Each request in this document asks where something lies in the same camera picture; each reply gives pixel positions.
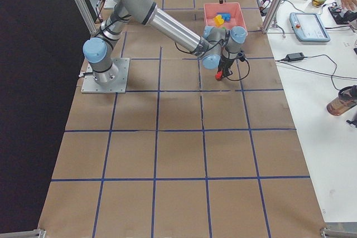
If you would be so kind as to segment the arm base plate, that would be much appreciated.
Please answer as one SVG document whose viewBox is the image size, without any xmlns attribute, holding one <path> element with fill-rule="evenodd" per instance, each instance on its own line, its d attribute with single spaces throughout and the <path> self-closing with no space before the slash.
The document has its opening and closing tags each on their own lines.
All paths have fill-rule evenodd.
<svg viewBox="0 0 357 238">
<path fill-rule="evenodd" d="M 113 9 L 117 4 L 117 0 L 105 0 L 104 9 Z"/>
<path fill-rule="evenodd" d="M 94 72 L 90 65 L 84 76 L 83 94 L 125 94 L 128 82 L 130 58 L 112 58 L 112 67 L 107 72 Z"/>
</svg>

